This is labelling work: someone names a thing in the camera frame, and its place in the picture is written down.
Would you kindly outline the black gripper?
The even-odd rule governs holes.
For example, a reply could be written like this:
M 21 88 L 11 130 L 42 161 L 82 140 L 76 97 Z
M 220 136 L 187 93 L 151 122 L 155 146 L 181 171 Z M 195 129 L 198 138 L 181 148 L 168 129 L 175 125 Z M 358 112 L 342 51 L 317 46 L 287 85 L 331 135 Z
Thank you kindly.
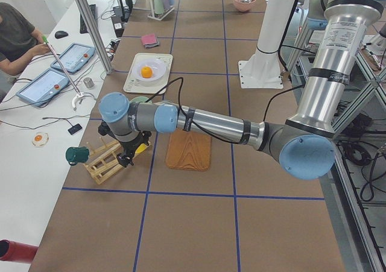
M 150 131 L 140 131 L 132 140 L 128 142 L 121 142 L 123 152 L 117 155 L 118 163 L 123 167 L 133 166 L 133 158 L 135 151 L 140 144 L 150 145 L 149 138 L 151 137 Z

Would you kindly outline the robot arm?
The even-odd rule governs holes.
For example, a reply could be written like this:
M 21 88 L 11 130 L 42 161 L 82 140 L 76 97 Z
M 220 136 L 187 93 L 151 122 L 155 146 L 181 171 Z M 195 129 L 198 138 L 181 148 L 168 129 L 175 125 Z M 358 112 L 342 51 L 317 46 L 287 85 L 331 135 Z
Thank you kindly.
M 337 105 L 349 83 L 367 27 L 381 18 L 385 0 L 310 0 L 306 28 L 323 30 L 312 68 L 297 108 L 284 124 L 255 123 L 180 103 L 132 103 L 119 92 L 105 95 L 98 106 L 99 134 L 116 139 L 124 151 L 122 166 L 152 132 L 177 128 L 200 131 L 231 144 L 250 145 L 270 155 L 298 179 L 325 175 L 334 164 L 331 126 Z

